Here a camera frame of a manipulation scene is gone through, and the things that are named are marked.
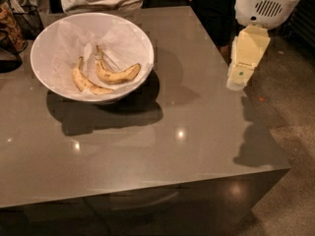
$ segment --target vent slot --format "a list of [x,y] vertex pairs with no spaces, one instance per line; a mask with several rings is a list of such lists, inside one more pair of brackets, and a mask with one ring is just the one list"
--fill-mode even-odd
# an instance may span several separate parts
[[281,13],[283,7],[280,3],[274,1],[263,0],[256,4],[256,12],[264,17],[275,17]]

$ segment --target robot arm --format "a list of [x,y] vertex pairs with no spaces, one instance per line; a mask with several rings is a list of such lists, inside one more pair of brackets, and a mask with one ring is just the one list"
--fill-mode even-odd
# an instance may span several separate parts
[[299,0],[236,0],[237,22],[244,26],[232,43],[231,63],[226,86],[246,87],[263,57],[270,38],[268,30],[284,23]]

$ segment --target banana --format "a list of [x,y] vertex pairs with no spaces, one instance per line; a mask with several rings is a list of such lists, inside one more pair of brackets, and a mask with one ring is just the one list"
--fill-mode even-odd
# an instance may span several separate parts
[[96,73],[98,78],[105,83],[120,84],[130,82],[136,78],[141,69],[140,64],[137,63],[122,72],[112,72],[106,67],[102,50],[98,46],[97,52],[99,59],[96,61]]
[[79,91],[84,91],[85,89],[89,89],[93,94],[100,95],[105,93],[113,92],[113,89],[110,88],[102,88],[91,81],[89,81],[82,73],[81,73],[81,65],[83,62],[83,57],[79,58],[78,65],[72,70],[72,78],[74,84],[79,89]]

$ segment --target gray countertop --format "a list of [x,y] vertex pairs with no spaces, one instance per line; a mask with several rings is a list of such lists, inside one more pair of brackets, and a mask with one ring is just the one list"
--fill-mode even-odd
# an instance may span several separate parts
[[150,37],[156,64],[119,102],[48,91],[31,42],[23,66],[0,74],[0,207],[289,169],[245,93],[225,87],[227,66],[189,7],[127,19]]

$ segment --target white bowl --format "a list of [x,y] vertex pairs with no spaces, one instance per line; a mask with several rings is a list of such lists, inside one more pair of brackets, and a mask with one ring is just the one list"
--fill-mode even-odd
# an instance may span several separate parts
[[[120,70],[139,63],[141,70],[135,80],[103,85],[114,89],[110,94],[80,92],[72,81],[72,69],[82,55],[90,60],[85,69],[91,71],[96,44],[103,45],[105,57],[121,66]],[[126,96],[145,81],[153,65],[154,50],[147,35],[133,23],[104,13],[84,13],[59,20],[47,27],[31,48],[31,67],[48,89],[66,98],[90,103],[111,103]]]

